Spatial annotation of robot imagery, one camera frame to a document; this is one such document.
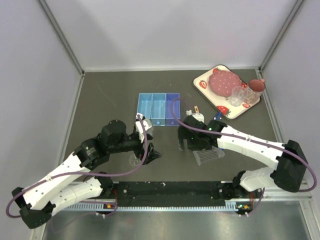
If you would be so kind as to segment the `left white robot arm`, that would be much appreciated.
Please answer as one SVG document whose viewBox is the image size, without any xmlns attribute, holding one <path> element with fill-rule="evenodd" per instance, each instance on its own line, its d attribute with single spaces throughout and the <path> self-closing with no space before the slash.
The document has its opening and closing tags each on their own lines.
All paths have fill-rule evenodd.
<svg viewBox="0 0 320 240">
<path fill-rule="evenodd" d="M 91 171 L 109 161 L 111 154 L 133 152 L 146 165 L 160 158 L 151 142 L 150 119 L 137 114 L 133 132 L 127 134 L 121 120 L 112 120 L 101 132 L 81 143 L 56 169 L 35 187 L 17 187 L 12 191 L 22 221 L 29 229 L 48 222 L 59 211 L 91 198 L 109 198 L 114 183 L 104 172 Z"/>
</svg>

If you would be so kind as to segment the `clear acrylic test tube rack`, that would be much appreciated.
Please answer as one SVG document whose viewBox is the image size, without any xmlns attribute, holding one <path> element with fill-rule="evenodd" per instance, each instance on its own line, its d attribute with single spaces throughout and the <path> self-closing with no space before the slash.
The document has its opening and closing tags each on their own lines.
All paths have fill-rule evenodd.
<svg viewBox="0 0 320 240">
<path fill-rule="evenodd" d="M 212 147 L 211 150 L 193 151 L 193 155 L 197 164 L 200 166 L 204 163 L 223 158 L 225 156 L 225 152 L 221 148 Z"/>
</svg>

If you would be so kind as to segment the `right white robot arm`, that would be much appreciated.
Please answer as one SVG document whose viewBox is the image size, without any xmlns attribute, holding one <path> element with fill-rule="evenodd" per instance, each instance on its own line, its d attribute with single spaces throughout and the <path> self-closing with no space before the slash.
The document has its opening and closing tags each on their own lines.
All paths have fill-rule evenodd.
<svg viewBox="0 0 320 240">
<path fill-rule="evenodd" d="M 239 198 L 270 187 L 291 193 L 301 190 L 308 162 L 300 145 L 293 140 L 287 143 L 263 140 L 224 122 L 211 120 L 205 124 L 189 115 L 178 127 L 178 141 L 181 150 L 230 150 L 264 164 L 260 169 L 242 170 L 233 178 L 233 192 Z"/>
</svg>

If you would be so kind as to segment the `clear glass dish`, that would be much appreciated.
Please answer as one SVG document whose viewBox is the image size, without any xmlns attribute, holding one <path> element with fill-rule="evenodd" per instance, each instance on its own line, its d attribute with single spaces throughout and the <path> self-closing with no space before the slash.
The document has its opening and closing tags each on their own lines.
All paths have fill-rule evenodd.
<svg viewBox="0 0 320 240">
<path fill-rule="evenodd" d="M 134 154 L 129 158 L 129 164 L 133 167 L 137 167 L 141 163 L 141 160 L 137 158 Z"/>
</svg>

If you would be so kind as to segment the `purple drawer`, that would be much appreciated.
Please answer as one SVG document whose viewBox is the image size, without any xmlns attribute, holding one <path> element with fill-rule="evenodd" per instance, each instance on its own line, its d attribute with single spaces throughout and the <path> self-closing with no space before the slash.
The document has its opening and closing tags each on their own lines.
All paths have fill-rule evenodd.
<svg viewBox="0 0 320 240">
<path fill-rule="evenodd" d="M 165 111 L 165 125 L 166 126 L 179 126 L 177 120 L 173 117 L 172 113 L 177 119 L 181 119 L 181 108 L 179 99 L 179 93 L 166 93 L 166 111 Z"/>
</svg>

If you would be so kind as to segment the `light blue drawer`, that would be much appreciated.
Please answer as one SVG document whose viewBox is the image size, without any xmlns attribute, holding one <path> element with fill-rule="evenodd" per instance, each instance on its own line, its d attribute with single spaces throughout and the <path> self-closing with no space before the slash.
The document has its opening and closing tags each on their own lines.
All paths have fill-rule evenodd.
<svg viewBox="0 0 320 240">
<path fill-rule="evenodd" d="M 154 126 L 166 125 L 166 93 L 153 93 L 151 122 Z"/>
<path fill-rule="evenodd" d="M 152 93 L 140 93 L 137 102 L 137 113 L 144 115 L 145 118 L 151 118 L 152 112 Z"/>
</svg>

